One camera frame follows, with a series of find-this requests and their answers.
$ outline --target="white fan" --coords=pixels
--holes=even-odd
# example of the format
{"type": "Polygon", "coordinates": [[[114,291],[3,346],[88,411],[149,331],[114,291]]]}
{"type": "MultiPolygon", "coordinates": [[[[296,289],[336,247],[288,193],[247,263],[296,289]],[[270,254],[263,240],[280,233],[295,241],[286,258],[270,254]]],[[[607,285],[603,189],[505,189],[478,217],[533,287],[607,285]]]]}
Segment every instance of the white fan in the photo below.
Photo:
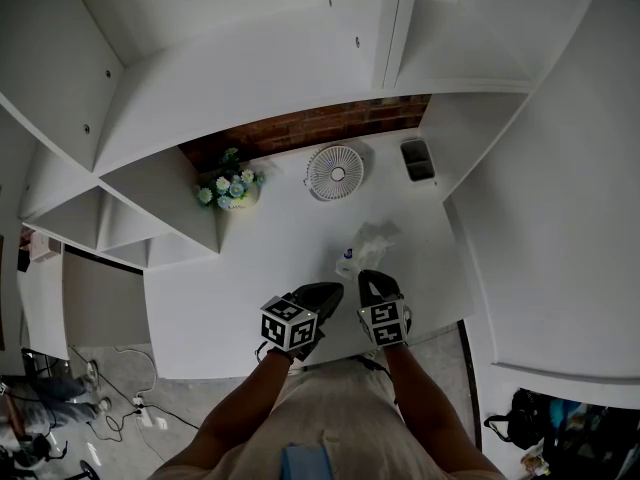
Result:
{"type": "Polygon", "coordinates": [[[322,201],[348,196],[360,186],[362,158],[347,146],[329,146],[317,152],[307,166],[305,185],[322,201]]]}

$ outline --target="artificial flower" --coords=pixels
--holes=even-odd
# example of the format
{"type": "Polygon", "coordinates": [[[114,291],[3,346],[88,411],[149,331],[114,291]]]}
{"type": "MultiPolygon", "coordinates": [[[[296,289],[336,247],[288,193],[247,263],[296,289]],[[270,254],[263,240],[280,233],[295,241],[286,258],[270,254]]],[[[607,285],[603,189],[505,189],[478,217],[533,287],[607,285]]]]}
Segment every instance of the artificial flower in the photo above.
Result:
{"type": "Polygon", "coordinates": [[[244,194],[244,185],[242,183],[232,183],[231,187],[229,187],[229,194],[232,197],[240,197],[244,194]]]}
{"type": "Polygon", "coordinates": [[[242,171],[242,181],[249,184],[253,181],[253,171],[251,169],[246,169],[242,171]]]}
{"type": "Polygon", "coordinates": [[[229,206],[231,206],[231,198],[227,196],[220,196],[218,198],[218,206],[220,208],[229,208],[229,206]]]}
{"type": "Polygon", "coordinates": [[[213,199],[213,192],[211,192],[210,188],[204,187],[198,190],[198,200],[202,204],[209,204],[213,199]]]}
{"type": "Polygon", "coordinates": [[[221,176],[216,180],[216,188],[218,189],[219,192],[223,192],[223,193],[226,192],[230,186],[231,186],[231,183],[227,178],[223,178],[221,176]]]}

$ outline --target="flower pot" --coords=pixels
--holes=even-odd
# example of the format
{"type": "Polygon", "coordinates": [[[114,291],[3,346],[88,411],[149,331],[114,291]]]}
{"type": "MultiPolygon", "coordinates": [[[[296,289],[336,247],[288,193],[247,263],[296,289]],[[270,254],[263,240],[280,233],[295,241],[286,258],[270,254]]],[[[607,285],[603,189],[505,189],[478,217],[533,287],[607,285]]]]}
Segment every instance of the flower pot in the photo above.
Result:
{"type": "Polygon", "coordinates": [[[236,210],[244,210],[245,208],[249,208],[258,202],[258,197],[260,195],[260,191],[258,187],[254,184],[249,187],[246,192],[246,196],[242,199],[231,199],[231,206],[229,208],[224,208],[227,212],[233,212],[236,210]]]}

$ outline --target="small bottle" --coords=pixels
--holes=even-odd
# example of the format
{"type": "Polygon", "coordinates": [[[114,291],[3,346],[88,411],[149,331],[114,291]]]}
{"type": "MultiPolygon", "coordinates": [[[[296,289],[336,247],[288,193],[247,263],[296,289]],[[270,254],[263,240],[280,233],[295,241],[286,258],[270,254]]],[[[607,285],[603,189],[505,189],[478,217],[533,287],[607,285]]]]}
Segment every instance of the small bottle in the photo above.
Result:
{"type": "Polygon", "coordinates": [[[336,274],[353,281],[358,275],[353,261],[353,249],[347,249],[342,258],[336,261],[336,274]]]}

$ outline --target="brick wall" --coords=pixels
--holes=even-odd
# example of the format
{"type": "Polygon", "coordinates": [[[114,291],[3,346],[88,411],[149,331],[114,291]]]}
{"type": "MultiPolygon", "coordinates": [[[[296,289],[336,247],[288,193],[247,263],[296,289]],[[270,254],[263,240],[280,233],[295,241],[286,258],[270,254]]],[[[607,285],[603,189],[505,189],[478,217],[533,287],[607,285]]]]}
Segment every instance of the brick wall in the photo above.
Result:
{"type": "Polygon", "coordinates": [[[319,107],[229,128],[180,146],[199,173],[217,167],[230,147],[250,160],[336,140],[415,128],[430,95],[400,96],[319,107]]]}

